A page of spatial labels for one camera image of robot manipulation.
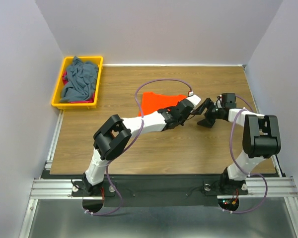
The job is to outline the orange polo shirt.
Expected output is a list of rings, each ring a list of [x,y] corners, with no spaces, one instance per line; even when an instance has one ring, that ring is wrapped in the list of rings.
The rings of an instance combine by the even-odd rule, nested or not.
[[[186,96],[166,96],[161,94],[155,94],[154,92],[144,92],[142,96],[141,107],[145,116],[159,109],[176,106],[177,103],[183,99],[186,99]]]

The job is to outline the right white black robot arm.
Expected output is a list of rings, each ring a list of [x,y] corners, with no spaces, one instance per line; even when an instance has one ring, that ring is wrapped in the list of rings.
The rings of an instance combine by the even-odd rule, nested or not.
[[[222,193],[246,190],[246,178],[253,169],[266,159],[277,155],[281,150],[278,119],[274,115],[257,114],[252,108],[238,108],[234,93],[223,93],[213,102],[207,98],[192,115],[204,115],[197,124],[211,128],[216,120],[231,122],[232,128],[243,127],[242,151],[232,157],[233,163],[226,167],[220,176],[217,189]]]

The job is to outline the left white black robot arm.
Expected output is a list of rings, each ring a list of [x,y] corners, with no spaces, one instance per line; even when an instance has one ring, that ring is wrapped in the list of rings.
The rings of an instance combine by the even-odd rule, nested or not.
[[[89,195],[96,195],[100,191],[106,167],[126,151],[127,146],[132,144],[130,139],[184,125],[200,101],[197,95],[193,95],[179,101],[176,106],[159,109],[145,116],[121,118],[112,115],[93,136],[93,155],[83,174],[83,190]]]

